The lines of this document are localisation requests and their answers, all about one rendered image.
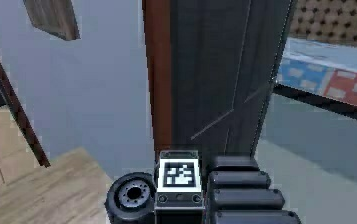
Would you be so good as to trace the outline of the brown framed wall picture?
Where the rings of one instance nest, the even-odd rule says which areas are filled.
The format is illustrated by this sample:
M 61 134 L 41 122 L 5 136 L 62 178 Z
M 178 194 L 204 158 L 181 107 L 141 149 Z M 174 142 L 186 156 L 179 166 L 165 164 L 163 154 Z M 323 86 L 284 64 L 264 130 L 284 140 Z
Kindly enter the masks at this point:
M 80 38 L 72 0 L 23 0 L 33 27 L 65 41 Z

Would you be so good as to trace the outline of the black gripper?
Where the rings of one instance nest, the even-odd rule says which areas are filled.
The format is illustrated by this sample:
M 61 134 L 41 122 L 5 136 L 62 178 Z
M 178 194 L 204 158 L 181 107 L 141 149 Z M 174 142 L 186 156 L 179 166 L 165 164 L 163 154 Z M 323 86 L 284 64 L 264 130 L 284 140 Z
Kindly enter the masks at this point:
M 150 173 L 133 172 L 115 180 L 104 203 L 110 224 L 154 224 L 155 193 Z

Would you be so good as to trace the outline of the bed with patchwork blanket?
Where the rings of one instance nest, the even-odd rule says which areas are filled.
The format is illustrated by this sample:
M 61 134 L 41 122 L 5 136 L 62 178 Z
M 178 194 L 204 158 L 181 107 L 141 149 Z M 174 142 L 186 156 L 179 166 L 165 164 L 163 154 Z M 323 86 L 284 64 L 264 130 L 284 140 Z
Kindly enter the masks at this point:
M 357 120 L 357 0 L 298 0 L 275 93 Z

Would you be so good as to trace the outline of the dark grey room door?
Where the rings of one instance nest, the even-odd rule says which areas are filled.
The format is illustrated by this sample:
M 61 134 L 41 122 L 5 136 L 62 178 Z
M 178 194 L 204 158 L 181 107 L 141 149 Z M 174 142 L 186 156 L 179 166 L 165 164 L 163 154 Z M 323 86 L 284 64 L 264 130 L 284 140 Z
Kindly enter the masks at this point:
M 141 0 L 154 150 L 252 156 L 297 0 Z

